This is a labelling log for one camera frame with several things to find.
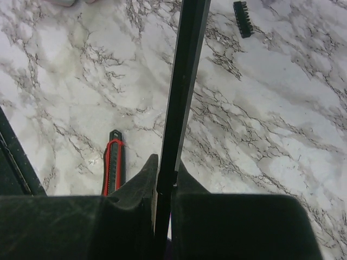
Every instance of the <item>metal rod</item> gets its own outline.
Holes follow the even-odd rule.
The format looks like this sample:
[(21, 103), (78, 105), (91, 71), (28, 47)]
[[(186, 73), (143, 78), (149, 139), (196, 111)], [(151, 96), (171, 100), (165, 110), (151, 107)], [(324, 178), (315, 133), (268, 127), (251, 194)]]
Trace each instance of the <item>metal rod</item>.
[(183, 0), (157, 178), (155, 246), (162, 259), (210, 0)]

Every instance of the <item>gray marble vein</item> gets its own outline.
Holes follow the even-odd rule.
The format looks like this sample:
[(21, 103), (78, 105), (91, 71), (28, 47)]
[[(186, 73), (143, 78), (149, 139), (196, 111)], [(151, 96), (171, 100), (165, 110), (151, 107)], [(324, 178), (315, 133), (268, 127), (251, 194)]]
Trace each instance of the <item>gray marble vein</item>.
[[(182, 159), (211, 192), (281, 193), (325, 259), (347, 254), (347, 3), (212, 1)], [(99, 194), (108, 133), (127, 178), (160, 153), (180, 1), (0, 3), (0, 105), (49, 195)]]

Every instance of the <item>red utility knife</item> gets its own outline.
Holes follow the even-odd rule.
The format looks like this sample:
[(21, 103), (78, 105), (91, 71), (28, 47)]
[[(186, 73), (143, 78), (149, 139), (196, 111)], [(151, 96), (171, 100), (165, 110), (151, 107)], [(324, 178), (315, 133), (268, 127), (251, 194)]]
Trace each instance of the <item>red utility knife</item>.
[(113, 130), (104, 153), (104, 184), (102, 195), (107, 196), (124, 182), (124, 144), (121, 133)]

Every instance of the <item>marble surface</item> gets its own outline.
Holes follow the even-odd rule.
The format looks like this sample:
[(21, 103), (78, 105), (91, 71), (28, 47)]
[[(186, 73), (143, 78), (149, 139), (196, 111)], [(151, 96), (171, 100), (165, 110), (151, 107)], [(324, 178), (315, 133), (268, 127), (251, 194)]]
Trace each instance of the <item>marble surface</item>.
[[(347, 256), (347, 2), (212, 0), (183, 161), (211, 192), (283, 193), (325, 259)], [(0, 2), (0, 105), (49, 195), (99, 194), (116, 128), (127, 178), (159, 153), (179, 1)]]

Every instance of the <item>red trim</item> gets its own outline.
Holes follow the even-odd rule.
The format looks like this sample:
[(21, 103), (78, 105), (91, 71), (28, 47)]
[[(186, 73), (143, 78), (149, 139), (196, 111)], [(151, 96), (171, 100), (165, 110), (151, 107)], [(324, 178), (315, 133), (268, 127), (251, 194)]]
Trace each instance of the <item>red trim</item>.
[(106, 176), (105, 176), (105, 186), (102, 194), (104, 196), (107, 196), (108, 193), (108, 176), (110, 174), (110, 150), (111, 150), (111, 144), (118, 143), (118, 157), (117, 157), (117, 172), (116, 172), (116, 180), (115, 180), (115, 190), (118, 190), (121, 186), (121, 147), (124, 145), (122, 141), (119, 139), (113, 139), (112, 141), (108, 142), (106, 147)]

